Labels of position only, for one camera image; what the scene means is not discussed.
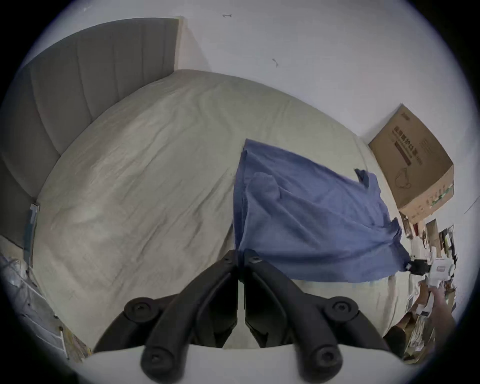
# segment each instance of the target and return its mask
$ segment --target blue cloth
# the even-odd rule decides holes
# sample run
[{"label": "blue cloth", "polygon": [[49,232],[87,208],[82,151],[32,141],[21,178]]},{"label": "blue cloth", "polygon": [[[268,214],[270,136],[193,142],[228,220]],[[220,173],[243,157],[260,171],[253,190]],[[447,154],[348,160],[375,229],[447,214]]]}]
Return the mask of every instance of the blue cloth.
[{"label": "blue cloth", "polygon": [[359,283],[405,270],[402,230],[376,176],[355,171],[359,182],[247,140],[233,193],[236,249],[300,280]]}]

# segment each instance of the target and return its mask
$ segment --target beige bed sheet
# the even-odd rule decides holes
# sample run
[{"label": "beige bed sheet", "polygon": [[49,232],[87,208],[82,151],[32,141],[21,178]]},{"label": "beige bed sheet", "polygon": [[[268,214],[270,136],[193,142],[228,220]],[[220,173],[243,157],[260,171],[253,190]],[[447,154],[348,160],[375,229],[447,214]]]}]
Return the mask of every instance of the beige bed sheet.
[{"label": "beige bed sheet", "polygon": [[[96,119],[38,198],[34,275],[55,313],[88,346],[128,300],[178,293],[233,247],[232,191],[246,138],[354,180],[355,168],[375,173],[390,216],[398,215],[368,147],[338,122],[258,83],[177,71]],[[309,293],[353,298],[384,334],[405,312],[408,275],[297,283]]]}]

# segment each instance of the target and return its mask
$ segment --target white wall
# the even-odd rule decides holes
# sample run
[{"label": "white wall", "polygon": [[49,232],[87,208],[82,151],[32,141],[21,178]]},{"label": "white wall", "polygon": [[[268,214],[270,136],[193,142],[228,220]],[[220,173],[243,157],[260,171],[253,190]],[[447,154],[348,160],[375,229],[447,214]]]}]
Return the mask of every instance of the white wall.
[{"label": "white wall", "polygon": [[459,316],[479,265],[480,200],[465,212],[480,195],[480,124],[460,68],[423,17],[402,1],[78,0],[25,61],[99,23],[172,16],[183,18],[179,69],[272,86],[366,142],[400,103],[429,127],[455,165],[455,195],[434,217],[439,229],[455,224]]}]

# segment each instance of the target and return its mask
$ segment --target screw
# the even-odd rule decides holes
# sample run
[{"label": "screw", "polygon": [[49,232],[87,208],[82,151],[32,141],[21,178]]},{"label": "screw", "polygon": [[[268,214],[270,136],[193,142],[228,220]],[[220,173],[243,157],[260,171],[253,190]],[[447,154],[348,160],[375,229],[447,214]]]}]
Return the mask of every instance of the screw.
[{"label": "screw", "polygon": [[252,264],[257,264],[259,263],[260,261],[262,261],[262,259],[258,256],[254,256],[254,257],[251,257],[250,259],[248,259],[248,261]]},{"label": "screw", "polygon": [[173,369],[173,357],[168,351],[156,348],[152,352],[150,362],[155,366],[155,371],[169,372]]},{"label": "screw", "polygon": [[335,305],[333,306],[333,309],[336,312],[350,312],[350,306],[343,301],[335,303]]},{"label": "screw", "polygon": [[149,306],[147,304],[139,303],[134,307],[133,312],[135,313],[135,315],[145,316],[145,311],[148,312],[148,310]]},{"label": "screw", "polygon": [[320,348],[315,352],[314,361],[319,367],[330,368],[340,362],[338,350],[333,346]]}]

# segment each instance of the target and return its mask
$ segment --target upholstered headboard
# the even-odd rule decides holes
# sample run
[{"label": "upholstered headboard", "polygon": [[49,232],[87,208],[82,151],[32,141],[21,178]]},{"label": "upholstered headboard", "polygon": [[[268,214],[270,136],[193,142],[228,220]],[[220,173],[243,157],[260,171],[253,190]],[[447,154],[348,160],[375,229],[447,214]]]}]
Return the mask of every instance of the upholstered headboard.
[{"label": "upholstered headboard", "polygon": [[100,24],[15,76],[0,108],[0,234],[23,247],[30,204],[61,154],[101,113],[174,71],[178,20]]}]

